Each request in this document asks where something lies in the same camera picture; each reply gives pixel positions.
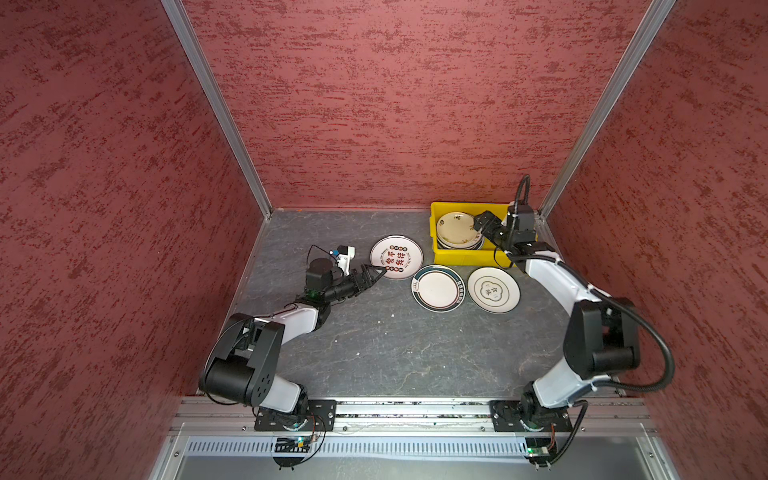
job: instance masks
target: gray marble surface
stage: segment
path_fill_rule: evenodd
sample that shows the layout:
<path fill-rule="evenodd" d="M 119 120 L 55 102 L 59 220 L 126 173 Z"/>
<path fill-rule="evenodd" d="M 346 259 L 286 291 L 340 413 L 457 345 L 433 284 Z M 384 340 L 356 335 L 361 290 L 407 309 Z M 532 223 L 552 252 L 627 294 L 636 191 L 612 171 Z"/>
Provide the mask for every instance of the gray marble surface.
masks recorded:
<path fill-rule="evenodd" d="M 434 259 L 429 213 L 278 211 L 237 311 L 265 314 L 292 302 L 313 243 L 355 247 L 355 266 L 392 234 L 415 240 L 425 265 Z M 455 270 L 466 280 L 476 268 Z M 560 359 L 568 316 L 535 280 L 509 273 L 521 300 L 504 315 L 481 310 L 469 295 L 456 310 L 433 313 L 413 299 L 409 280 L 381 279 L 335 306 L 323 328 L 284 345 L 278 374 L 312 396 L 519 396 Z"/>

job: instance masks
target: black cylinder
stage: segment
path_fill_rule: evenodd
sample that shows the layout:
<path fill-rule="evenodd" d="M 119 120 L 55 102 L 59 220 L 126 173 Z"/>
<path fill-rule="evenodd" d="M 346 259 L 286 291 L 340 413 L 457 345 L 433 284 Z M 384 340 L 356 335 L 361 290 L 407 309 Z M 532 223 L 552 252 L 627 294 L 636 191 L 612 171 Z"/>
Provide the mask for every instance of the black cylinder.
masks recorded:
<path fill-rule="evenodd" d="M 205 379 L 205 390 L 233 402 L 248 403 L 245 393 L 253 369 L 247 363 L 248 359 L 237 355 L 227 360 L 215 359 Z"/>

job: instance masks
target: red wall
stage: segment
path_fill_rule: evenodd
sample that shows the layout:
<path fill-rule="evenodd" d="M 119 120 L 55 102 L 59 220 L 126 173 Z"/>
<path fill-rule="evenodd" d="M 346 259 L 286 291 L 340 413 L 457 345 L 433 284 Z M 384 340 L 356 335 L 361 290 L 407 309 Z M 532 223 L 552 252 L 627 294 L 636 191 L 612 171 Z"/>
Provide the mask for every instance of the red wall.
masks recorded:
<path fill-rule="evenodd" d="M 764 0 L 678 0 L 550 217 L 671 345 L 648 400 L 683 478 L 768 477 L 767 45 Z"/>
<path fill-rule="evenodd" d="M 143 480 L 260 214 L 159 1 L 0 8 L 0 478 Z"/>
<path fill-rule="evenodd" d="M 276 207 L 538 205 L 648 0 L 188 0 Z"/>

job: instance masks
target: plate with clover-shaped emblem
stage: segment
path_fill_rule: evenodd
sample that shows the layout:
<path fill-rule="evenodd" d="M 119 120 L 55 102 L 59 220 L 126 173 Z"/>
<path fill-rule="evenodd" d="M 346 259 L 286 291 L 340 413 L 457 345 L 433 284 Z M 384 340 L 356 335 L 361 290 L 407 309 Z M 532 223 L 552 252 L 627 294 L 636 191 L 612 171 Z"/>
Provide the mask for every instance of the plate with clover-shaped emblem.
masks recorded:
<path fill-rule="evenodd" d="M 504 270 L 493 266 L 478 268 L 467 280 L 469 296 L 490 313 L 507 313 L 520 301 L 520 287 Z"/>

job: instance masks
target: yellow bin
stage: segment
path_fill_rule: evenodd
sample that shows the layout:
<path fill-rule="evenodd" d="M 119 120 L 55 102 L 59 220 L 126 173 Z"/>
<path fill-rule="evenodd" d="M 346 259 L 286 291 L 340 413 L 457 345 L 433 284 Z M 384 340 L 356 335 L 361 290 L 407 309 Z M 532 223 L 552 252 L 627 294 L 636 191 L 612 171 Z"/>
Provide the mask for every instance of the yellow bin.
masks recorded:
<path fill-rule="evenodd" d="M 450 202 L 433 202 L 432 215 L 429 217 L 429 233 L 432 235 L 432 251 L 435 252 L 435 263 L 438 265 L 477 265 L 498 266 L 493 260 L 494 246 L 486 240 L 480 250 L 443 250 L 437 244 L 437 220 L 451 212 L 464 212 L 470 215 L 479 215 L 490 210 L 496 217 L 507 216 L 508 204 L 453 204 Z M 496 260 L 504 268 L 511 262 L 503 252 L 496 253 Z"/>

